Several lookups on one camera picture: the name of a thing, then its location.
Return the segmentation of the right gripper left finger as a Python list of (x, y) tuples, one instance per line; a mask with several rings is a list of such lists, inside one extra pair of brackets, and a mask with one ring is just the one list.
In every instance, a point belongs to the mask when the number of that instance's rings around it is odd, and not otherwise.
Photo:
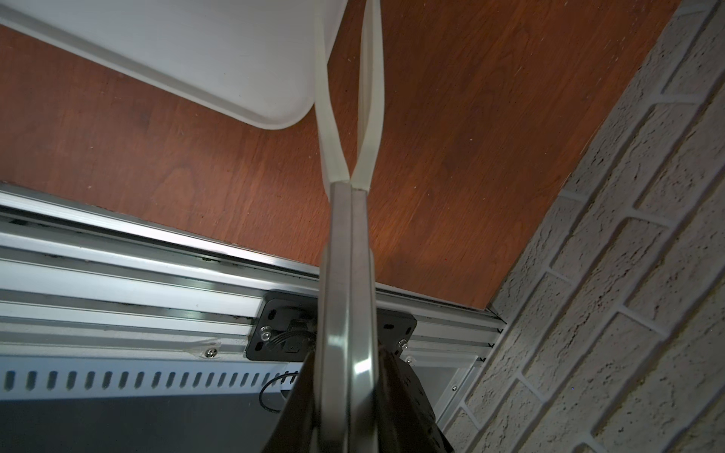
[(316, 448), (349, 450), (349, 170), (330, 101), (325, 8), (313, 2), (315, 118), (323, 184), (330, 201), (330, 234), (323, 252), (319, 291), (319, 331), (315, 358)]

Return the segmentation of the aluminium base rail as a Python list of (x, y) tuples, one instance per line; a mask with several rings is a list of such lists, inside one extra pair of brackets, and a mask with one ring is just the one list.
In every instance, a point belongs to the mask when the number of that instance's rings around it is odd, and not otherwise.
[[(345, 185), (350, 321), (352, 189)], [(321, 266), (3, 185), (1, 396), (252, 393), (292, 387), (302, 370), (313, 381), (305, 400), (317, 428), (319, 312), (315, 350), (304, 362), (255, 362), (245, 350), (266, 294), (314, 297), (318, 309)], [(398, 356), (379, 342), (377, 320), (377, 428), (393, 407), (398, 364), (428, 384), (433, 420), (445, 423), (504, 322), (386, 286), (375, 291), (377, 315), (384, 309), (417, 320)], [(350, 393), (350, 358), (347, 371)]]

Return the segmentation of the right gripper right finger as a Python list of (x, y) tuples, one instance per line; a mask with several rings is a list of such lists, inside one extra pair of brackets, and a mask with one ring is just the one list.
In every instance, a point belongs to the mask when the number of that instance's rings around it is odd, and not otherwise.
[(349, 321), (349, 450), (377, 452), (375, 411), (378, 337), (374, 259), (369, 244), (367, 198), (384, 121), (384, 58), (381, 3), (368, 1), (362, 21), (358, 157), (351, 176), (351, 306)]

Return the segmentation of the white rectangular tray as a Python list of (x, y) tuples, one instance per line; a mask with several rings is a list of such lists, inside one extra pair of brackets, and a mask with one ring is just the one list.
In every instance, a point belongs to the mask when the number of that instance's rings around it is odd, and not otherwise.
[(4, 1), (3, 26), (256, 128), (313, 105), (310, 1)]

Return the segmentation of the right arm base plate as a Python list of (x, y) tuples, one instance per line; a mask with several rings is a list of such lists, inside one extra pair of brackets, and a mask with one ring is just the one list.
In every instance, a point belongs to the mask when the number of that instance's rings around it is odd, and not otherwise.
[[(409, 313), (379, 309), (379, 342), (398, 356), (417, 326)], [(255, 362), (304, 362), (315, 350), (318, 325), (317, 299), (271, 292), (262, 300), (245, 356)]]

